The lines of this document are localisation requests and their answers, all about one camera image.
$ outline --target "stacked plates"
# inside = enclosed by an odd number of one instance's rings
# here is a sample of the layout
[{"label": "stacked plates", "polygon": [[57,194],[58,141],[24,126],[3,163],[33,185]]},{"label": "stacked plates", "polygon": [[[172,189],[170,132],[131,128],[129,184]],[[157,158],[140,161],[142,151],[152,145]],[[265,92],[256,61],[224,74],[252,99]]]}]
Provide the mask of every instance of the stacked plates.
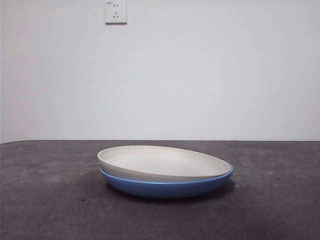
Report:
[{"label": "stacked plates", "polygon": [[98,153],[101,173],[114,188],[149,198],[185,198],[222,186],[231,164],[200,152],[163,146],[118,146]]}]

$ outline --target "blue plate rim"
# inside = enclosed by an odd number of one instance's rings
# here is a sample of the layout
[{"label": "blue plate rim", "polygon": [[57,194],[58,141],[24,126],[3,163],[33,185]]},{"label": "blue plate rim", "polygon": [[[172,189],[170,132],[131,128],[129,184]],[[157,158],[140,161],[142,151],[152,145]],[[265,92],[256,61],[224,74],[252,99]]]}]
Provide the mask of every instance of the blue plate rim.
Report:
[{"label": "blue plate rim", "polygon": [[198,184],[198,183],[206,183],[206,182],[210,182],[212,180],[219,180],[219,179],[223,179],[229,175],[232,174],[232,172],[234,171],[234,167],[229,163],[226,162],[229,166],[230,166],[230,170],[221,176],[216,176],[216,177],[212,177],[212,178],[208,178],[208,179],[203,179],[203,180],[195,180],[195,181],[141,181],[141,180],[133,180],[133,179],[126,179],[126,178],[122,178],[122,177],[118,177],[118,176],[114,176],[111,175],[107,172],[105,172],[102,168],[100,168],[100,171],[103,175],[109,177],[109,178],[113,178],[116,180],[121,180],[121,181],[125,181],[125,182],[129,182],[129,183],[137,183],[137,184],[153,184],[153,185],[184,185],[184,184]]}]

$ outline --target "electrical outlet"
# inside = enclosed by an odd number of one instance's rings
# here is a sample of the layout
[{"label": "electrical outlet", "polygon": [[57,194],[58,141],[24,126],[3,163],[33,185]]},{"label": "electrical outlet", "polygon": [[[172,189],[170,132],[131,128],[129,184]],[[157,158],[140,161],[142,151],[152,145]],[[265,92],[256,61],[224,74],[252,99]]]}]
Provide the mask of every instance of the electrical outlet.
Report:
[{"label": "electrical outlet", "polygon": [[127,23],[127,0],[105,0],[105,24]]}]

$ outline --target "white plate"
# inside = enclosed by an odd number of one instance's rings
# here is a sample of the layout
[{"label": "white plate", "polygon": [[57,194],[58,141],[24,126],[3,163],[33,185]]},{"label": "white plate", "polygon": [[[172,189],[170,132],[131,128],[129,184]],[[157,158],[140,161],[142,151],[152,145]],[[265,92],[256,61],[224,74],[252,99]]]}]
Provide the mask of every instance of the white plate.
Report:
[{"label": "white plate", "polygon": [[98,153],[108,174],[131,180],[181,182],[224,175],[230,166],[200,152],[163,146],[117,146]]}]

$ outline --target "dark gray surface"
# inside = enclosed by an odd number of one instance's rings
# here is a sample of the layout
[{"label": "dark gray surface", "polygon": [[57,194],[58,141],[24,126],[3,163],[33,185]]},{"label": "dark gray surface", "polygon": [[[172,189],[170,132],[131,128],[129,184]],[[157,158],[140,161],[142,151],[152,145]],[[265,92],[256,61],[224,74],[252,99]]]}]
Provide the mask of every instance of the dark gray surface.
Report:
[{"label": "dark gray surface", "polygon": [[[98,151],[158,145],[213,155],[234,173],[174,200],[109,187]],[[2,240],[319,239],[320,142],[18,141],[1,145]]]}]

